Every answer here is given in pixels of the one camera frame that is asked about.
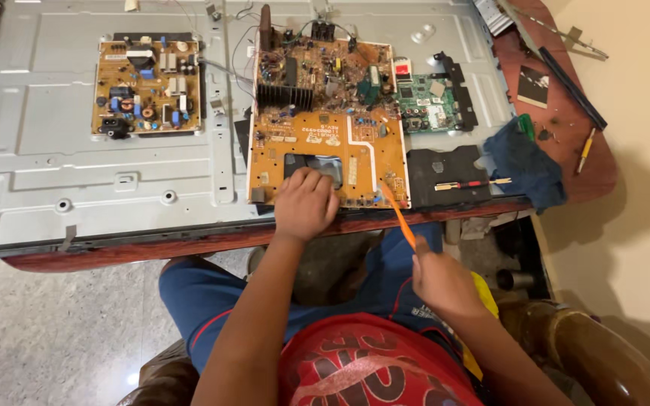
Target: person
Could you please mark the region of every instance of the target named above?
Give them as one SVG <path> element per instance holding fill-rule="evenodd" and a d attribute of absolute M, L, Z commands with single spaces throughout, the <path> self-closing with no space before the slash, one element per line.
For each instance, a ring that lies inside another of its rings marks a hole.
<path fill-rule="evenodd" d="M 193 405 L 572 404 L 485 308 L 472 276 L 442 252 L 439 223 L 390 230 L 366 256 L 356 297 L 290 303 L 305 245 L 333 221 L 329 176 L 301 168 L 275 201 L 276 230 L 245 282 L 171 260 L 159 291 L 200 372 Z M 462 364 L 462 346 L 483 383 Z"/>

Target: orange brush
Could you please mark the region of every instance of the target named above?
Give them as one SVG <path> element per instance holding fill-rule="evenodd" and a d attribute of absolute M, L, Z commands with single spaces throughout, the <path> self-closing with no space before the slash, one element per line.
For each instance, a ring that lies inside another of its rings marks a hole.
<path fill-rule="evenodd" d="M 410 230 L 410 227 L 408 227 L 408 223 L 405 222 L 405 219 L 403 218 L 402 213 L 400 212 L 400 206 L 398 205 L 398 202 L 395 201 L 395 197 L 393 196 L 393 191 L 388 188 L 388 185 L 384 184 L 383 182 L 379 182 L 378 184 L 380 186 L 380 190 L 383 192 L 383 196 L 390 201 L 390 205 L 395 209 L 395 215 L 398 216 L 398 221 L 400 222 L 400 230 L 402 230 L 403 235 L 405 236 L 405 241 L 410 244 L 410 246 L 413 248 L 413 251 L 415 251 L 415 235 L 413 235 L 413 232 Z"/>

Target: hand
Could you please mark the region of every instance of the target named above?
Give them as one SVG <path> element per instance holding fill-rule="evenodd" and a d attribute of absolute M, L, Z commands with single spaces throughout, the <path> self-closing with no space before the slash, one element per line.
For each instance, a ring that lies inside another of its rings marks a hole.
<path fill-rule="evenodd" d="M 303 243 L 320 234 L 335 218 L 340 201 L 332 178 L 311 168 L 300 168 L 282 182 L 275 199 L 275 236 Z"/>
<path fill-rule="evenodd" d="M 453 317 L 490 315 L 480 300 L 470 271 L 450 254 L 430 251 L 422 235 L 415 236 L 413 291 L 445 321 Z"/>

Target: power supply board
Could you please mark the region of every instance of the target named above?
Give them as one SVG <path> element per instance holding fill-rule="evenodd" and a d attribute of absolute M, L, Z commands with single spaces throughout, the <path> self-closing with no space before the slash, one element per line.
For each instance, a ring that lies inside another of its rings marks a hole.
<path fill-rule="evenodd" d="M 191 34 L 115 34 L 100 43 L 92 134 L 181 134 L 201 128 L 199 43 Z"/>
<path fill-rule="evenodd" d="M 279 32 L 269 6 L 261 15 L 248 201 L 272 205 L 283 180 L 308 166 L 333 176 L 342 208 L 390 208 L 380 182 L 409 208 L 391 46 L 335 39 L 335 25 L 319 21 L 309 37 Z"/>
<path fill-rule="evenodd" d="M 400 84 L 398 100 L 403 129 L 408 133 L 461 129 L 459 103 L 453 97 L 453 82 L 445 74 L 414 74 L 411 84 Z"/>

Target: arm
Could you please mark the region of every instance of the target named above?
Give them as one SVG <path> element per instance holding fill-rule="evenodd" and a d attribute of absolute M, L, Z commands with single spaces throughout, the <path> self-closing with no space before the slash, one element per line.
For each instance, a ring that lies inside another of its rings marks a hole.
<path fill-rule="evenodd" d="M 435 254 L 416 237 L 413 289 L 473 353 L 484 380 L 503 404 L 573 406 L 485 308 L 470 271 Z"/>
<path fill-rule="evenodd" d="M 338 206 L 332 179 L 310 168 L 282 183 L 275 235 L 214 343 L 193 405 L 276 404 L 295 270 L 307 242 L 332 222 Z"/>

